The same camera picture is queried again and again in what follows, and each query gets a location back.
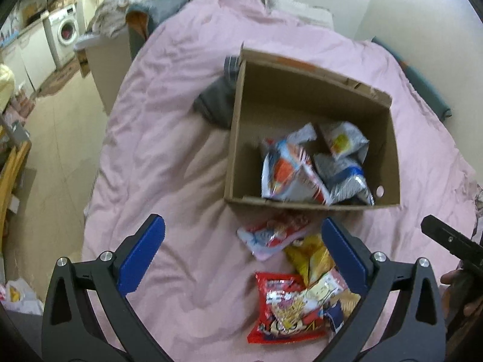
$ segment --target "bed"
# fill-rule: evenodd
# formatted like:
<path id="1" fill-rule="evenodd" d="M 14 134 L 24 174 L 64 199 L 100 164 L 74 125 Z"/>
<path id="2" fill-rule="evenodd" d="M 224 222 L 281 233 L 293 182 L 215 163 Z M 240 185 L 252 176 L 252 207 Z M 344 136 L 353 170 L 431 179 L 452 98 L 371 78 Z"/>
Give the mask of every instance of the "bed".
<path id="1" fill-rule="evenodd" d="M 309 361 L 326 344 L 246 342 L 258 314 L 254 272 L 293 268 L 283 254 L 257 262 L 237 239 L 240 225 L 269 212 L 224 202 L 229 132 L 192 109 L 198 94 L 222 75 L 225 56 L 238 53 L 243 42 L 392 96 L 401 204 L 336 215 L 370 250 L 403 262 L 427 257 L 439 278 L 457 259 L 421 233 L 421 220 L 433 214 L 467 236 L 476 220 L 473 169 L 385 49 L 269 14 L 260 0 L 193 0 L 156 29 L 124 78 L 107 124 L 83 247 L 83 260 L 93 260 L 115 250 L 150 213 L 163 216 L 166 239 L 127 298 L 176 361 Z M 381 336 L 395 297 L 368 346 Z M 120 347 L 93 300 L 108 340 Z"/>

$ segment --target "beige floor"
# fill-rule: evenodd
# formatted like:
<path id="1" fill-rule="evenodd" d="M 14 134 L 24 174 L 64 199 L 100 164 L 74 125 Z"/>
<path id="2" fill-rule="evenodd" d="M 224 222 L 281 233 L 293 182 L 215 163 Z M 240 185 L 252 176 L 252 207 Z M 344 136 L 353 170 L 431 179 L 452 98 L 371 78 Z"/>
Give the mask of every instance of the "beige floor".
<path id="1" fill-rule="evenodd" d="M 3 253 L 7 279 L 23 277 L 42 300 L 57 258 L 80 259 L 106 122 L 92 75 L 80 73 L 28 117 L 32 149 Z"/>

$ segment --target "blue gripper pad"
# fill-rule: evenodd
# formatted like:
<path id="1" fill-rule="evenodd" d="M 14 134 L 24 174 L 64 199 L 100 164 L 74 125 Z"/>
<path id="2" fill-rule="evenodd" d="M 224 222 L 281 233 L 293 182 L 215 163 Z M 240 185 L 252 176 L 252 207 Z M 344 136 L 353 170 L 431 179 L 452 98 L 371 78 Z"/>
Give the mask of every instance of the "blue gripper pad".
<path id="1" fill-rule="evenodd" d="M 166 226 L 163 218 L 159 215 L 151 215 L 146 222 L 144 222 L 139 231 L 132 236 L 137 237 L 138 233 L 142 233 L 137 243 L 133 246 L 119 267 L 117 289 L 122 296 L 126 296 L 128 293 L 136 291 L 141 283 L 142 277 L 149 267 L 149 264 L 153 261 L 154 255 L 164 240 Z"/>
<path id="2" fill-rule="evenodd" d="M 369 290 L 368 277 L 370 274 L 368 268 L 332 219 L 327 218 L 322 222 L 321 233 L 322 240 L 350 291 L 364 297 Z"/>

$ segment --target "cardboard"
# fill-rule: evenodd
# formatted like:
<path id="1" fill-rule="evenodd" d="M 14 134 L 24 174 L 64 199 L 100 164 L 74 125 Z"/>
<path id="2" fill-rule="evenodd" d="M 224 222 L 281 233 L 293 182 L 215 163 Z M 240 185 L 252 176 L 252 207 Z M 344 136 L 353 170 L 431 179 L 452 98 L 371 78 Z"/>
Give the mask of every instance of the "cardboard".
<path id="1" fill-rule="evenodd" d="M 275 208 L 367 210 L 399 205 L 399 163 L 391 98 L 366 84 L 320 67 L 242 49 L 231 124 L 225 200 Z M 261 197 L 261 138 L 279 138 L 308 122 L 349 121 L 369 139 L 363 164 L 375 205 L 277 202 Z M 306 146 L 328 153 L 323 139 Z"/>

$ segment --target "doormat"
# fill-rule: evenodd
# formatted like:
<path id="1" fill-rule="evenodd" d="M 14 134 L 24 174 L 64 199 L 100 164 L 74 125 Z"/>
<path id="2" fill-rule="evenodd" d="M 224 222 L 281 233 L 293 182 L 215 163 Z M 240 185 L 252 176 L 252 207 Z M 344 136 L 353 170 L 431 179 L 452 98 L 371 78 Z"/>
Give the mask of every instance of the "doormat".
<path id="1" fill-rule="evenodd" d="M 60 71 L 55 71 L 40 86 L 38 97 L 58 93 L 79 70 L 79 62 L 73 58 Z"/>

